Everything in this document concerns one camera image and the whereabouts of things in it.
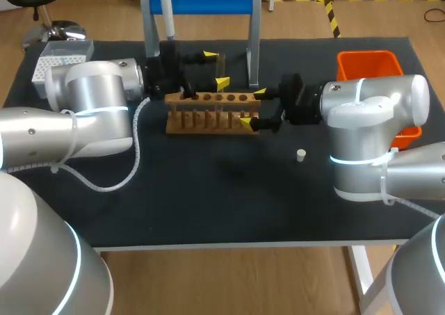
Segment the metal stand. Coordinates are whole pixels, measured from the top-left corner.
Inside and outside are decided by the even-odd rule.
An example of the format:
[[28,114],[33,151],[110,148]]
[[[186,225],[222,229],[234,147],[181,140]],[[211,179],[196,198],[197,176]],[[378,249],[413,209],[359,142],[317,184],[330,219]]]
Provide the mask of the metal stand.
[[[160,10],[156,7],[155,3],[150,4],[150,0],[140,0],[140,8],[143,14],[143,24],[144,24],[144,36],[145,36],[145,55],[146,57],[154,57],[159,55],[159,33],[156,26],[156,20],[154,19],[154,13],[172,16],[172,12],[175,10],[175,0],[172,0],[172,10],[165,11]],[[188,8],[199,5],[198,3],[190,3]],[[205,6],[204,9],[200,8],[202,14],[209,13],[211,8]],[[195,15],[196,10],[184,10],[184,3],[182,3],[182,10],[180,14]],[[250,15],[250,25],[249,25],[249,38],[248,46],[246,50],[247,62],[248,62],[248,75],[249,75],[249,87],[258,88],[258,69],[259,69],[259,40],[260,40],[260,26],[261,26],[261,0],[252,0],[252,8],[249,11],[227,11],[219,10],[218,14],[230,14],[230,15]],[[167,17],[169,25],[172,26],[172,17]]]
[[248,57],[249,88],[258,88],[259,34],[261,26],[261,0],[253,0],[249,23]]
[[26,51],[35,42],[49,40],[86,40],[85,29],[71,21],[51,21],[46,6],[38,7],[42,24],[31,29],[22,39],[22,49]]

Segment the black table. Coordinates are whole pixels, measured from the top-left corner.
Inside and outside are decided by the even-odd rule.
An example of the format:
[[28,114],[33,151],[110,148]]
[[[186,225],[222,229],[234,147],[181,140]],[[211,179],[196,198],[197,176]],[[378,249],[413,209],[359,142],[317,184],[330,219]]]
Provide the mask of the black table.
[[[33,45],[26,53],[6,106],[48,108],[31,85],[43,46]],[[230,90],[245,90],[243,41],[181,43],[184,53],[202,49],[225,53]],[[337,54],[358,49],[388,49],[404,73],[425,75],[407,38],[262,40],[260,87],[276,86],[282,74],[293,72],[301,73],[308,84],[334,81]],[[130,57],[143,61],[142,42],[95,42],[93,60]],[[198,80],[212,72],[211,67],[195,67],[188,74]],[[430,117],[413,147],[445,140],[444,110],[431,87],[430,91]],[[270,115],[275,107],[274,102],[264,102],[260,113]],[[285,124],[278,134],[263,131],[254,137],[167,136],[166,111],[163,102],[152,102],[145,109],[140,118],[140,170],[119,191],[96,193],[64,171],[53,175],[48,169],[27,170],[15,176],[93,247],[378,243],[408,239],[430,223],[399,204],[387,207],[382,202],[348,202],[336,196],[324,124]],[[307,156],[297,164],[295,152],[300,148]],[[94,183],[111,186],[125,178],[133,162],[130,150],[73,159],[69,164]],[[440,203],[418,203],[445,212]]]

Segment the wooden floor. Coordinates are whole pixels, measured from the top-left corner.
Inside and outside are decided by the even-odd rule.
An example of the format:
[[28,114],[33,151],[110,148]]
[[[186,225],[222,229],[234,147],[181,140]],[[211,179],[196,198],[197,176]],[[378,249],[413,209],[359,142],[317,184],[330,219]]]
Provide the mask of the wooden floor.
[[[408,36],[445,105],[445,23],[423,13],[443,3],[421,1],[336,2],[347,37]],[[138,3],[57,0],[53,19],[84,25],[91,39],[142,40]],[[176,17],[179,39],[241,39],[247,17]],[[29,9],[0,12],[0,102],[22,60],[19,40],[35,23]],[[262,13],[262,38],[331,38],[323,6],[276,3]],[[373,273],[391,247],[368,247]],[[105,254],[115,282],[113,315],[121,314],[357,314],[357,296],[341,248],[194,250]],[[388,309],[382,314],[390,314]]]

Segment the orange plastic box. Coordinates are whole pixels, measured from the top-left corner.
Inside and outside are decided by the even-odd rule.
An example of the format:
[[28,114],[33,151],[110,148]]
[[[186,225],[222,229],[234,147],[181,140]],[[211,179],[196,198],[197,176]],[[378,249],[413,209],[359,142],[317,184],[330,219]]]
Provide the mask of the orange plastic box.
[[[337,62],[339,65],[337,81],[403,75],[394,53],[385,50],[340,52],[337,55]],[[403,150],[421,135],[421,127],[409,127],[396,136],[391,147]]]

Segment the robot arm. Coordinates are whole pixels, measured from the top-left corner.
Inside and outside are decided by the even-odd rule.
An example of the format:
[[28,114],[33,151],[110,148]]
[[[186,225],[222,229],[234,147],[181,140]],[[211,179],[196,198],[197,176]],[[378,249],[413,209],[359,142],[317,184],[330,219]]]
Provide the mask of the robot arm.
[[430,95],[423,76],[305,87],[295,74],[284,77],[278,90],[267,92],[261,91],[258,98],[279,98],[281,116],[247,118],[244,123],[253,131],[277,131],[283,120],[294,125],[324,120],[330,134],[334,188],[342,198],[357,202],[445,198],[445,143],[389,151],[400,131],[421,126],[428,118]]
[[3,169],[58,162],[65,156],[116,154],[132,146],[126,92],[118,65],[96,61],[71,66],[64,87],[63,106],[69,106],[72,114],[20,107],[0,112]]

